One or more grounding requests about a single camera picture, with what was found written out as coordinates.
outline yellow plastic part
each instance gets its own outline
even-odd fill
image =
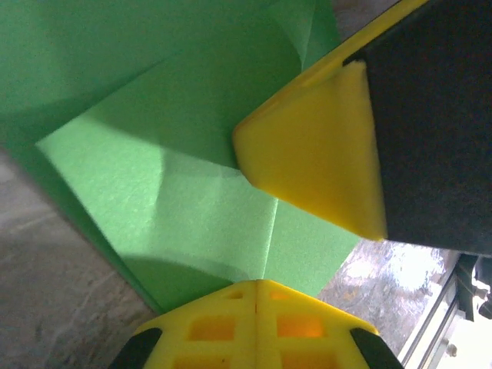
[[[255,187],[361,237],[386,237],[365,65],[343,62],[425,2],[401,0],[236,127],[239,167]]]
[[[142,325],[163,331],[145,369],[368,369],[369,323],[273,281],[246,281]]]

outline wet surface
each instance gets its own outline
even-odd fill
[[[319,298],[371,322],[398,355],[456,260],[455,251],[363,240]]]

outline black rubber tip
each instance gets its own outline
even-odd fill
[[[352,329],[351,335],[369,369],[404,369],[378,335],[362,328]]]
[[[143,369],[161,335],[159,328],[136,334],[123,346],[108,369]]]

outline green folded paper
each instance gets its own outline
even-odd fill
[[[316,294],[357,238],[252,188],[231,132],[337,44],[331,10],[198,3],[173,5],[162,62],[46,137],[11,129],[7,145],[159,312],[244,279]]]

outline metal rod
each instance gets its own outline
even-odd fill
[[[450,323],[450,318],[453,317],[453,313],[455,313],[455,307],[458,305],[458,297],[455,296],[453,299],[453,302],[451,302],[451,305],[446,311],[446,315],[444,315],[443,321],[439,324],[439,328],[437,329],[436,334],[432,338],[432,341],[429,344],[429,347],[424,353],[424,356],[422,357],[421,363],[418,365],[417,369],[423,369],[425,364],[427,363],[427,360],[429,359],[430,355],[432,354],[432,351],[435,349],[436,344],[438,344],[438,341],[442,339],[441,335],[444,332],[444,329],[447,328],[447,326]]]
[[[417,335],[415,336],[414,341],[411,343],[410,347],[408,348],[407,353],[405,354],[403,360],[401,363],[403,364],[404,367],[407,366],[408,361],[410,360],[412,354],[415,352],[415,349],[417,348],[418,344],[421,342],[422,337],[424,336],[425,330],[431,323],[432,318],[436,314],[437,309],[439,308],[440,303],[444,300],[444,298],[447,295],[447,292],[449,288],[453,285],[455,282],[454,278],[454,273],[447,279],[446,283],[443,286],[443,289],[440,290],[439,296],[437,296],[437,300],[434,303],[433,307],[429,311],[429,314],[426,316],[424,323],[422,324],[421,329],[418,331]]]

